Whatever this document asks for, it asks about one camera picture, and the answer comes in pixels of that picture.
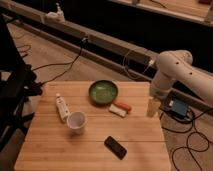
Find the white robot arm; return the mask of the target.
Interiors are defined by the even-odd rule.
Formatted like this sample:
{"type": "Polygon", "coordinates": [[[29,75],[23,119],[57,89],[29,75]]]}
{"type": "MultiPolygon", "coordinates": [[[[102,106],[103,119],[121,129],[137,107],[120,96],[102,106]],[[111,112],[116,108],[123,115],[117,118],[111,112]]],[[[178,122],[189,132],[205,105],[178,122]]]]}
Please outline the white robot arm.
{"type": "Polygon", "coordinates": [[[213,108],[213,75],[192,66],[193,57],[187,50],[164,51],[155,58],[157,72],[150,83],[151,100],[147,115],[153,117],[179,81],[213,108]]]}

